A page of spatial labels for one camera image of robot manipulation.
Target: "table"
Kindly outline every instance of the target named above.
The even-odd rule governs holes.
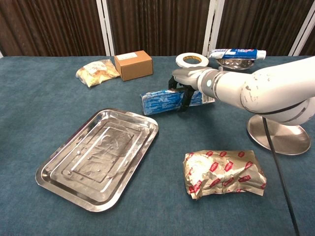
[[[88,212],[38,186],[36,169],[96,111],[141,114],[139,95],[166,89],[178,68],[175,57],[153,57],[152,76],[92,89],[75,78],[81,66],[105,58],[0,59],[0,235],[294,235],[272,155],[246,133],[252,114],[221,102],[152,115],[159,134],[108,211]],[[267,57],[246,73],[302,58]],[[314,124],[302,125],[312,139]],[[202,149],[254,150],[267,177],[264,196],[192,200],[182,162],[185,153]],[[279,156],[301,235],[315,234],[314,156],[314,145],[299,156]]]

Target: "stainless steel tray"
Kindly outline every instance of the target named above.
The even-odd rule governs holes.
[[[117,202],[157,132],[151,118],[101,110],[38,168],[36,182],[86,210],[107,210]]]
[[[233,70],[245,70],[254,65],[254,60],[249,59],[217,59],[217,62],[219,65]]]

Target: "white tape roll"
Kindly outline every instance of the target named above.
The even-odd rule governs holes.
[[[189,64],[185,62],[186,59],[196,59],[199,61],[198,64]],[[196,67],[196,66],[208,66],[209,60],[198,53],[183,53],[176,57],[176,64],[182,68],[188,68],[188,67]]]

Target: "stainless steel bowl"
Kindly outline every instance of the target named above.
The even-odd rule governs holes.
[[[233,69],[233,70],[245,70],[254,65],[254,60],[248,59],[217,59],[219,65]]]

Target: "gold foil wrapper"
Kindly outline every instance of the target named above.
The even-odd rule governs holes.
[[[252,150],[187,153],[185,186],[193,199],[229,192],[264,193],[267,179]]]

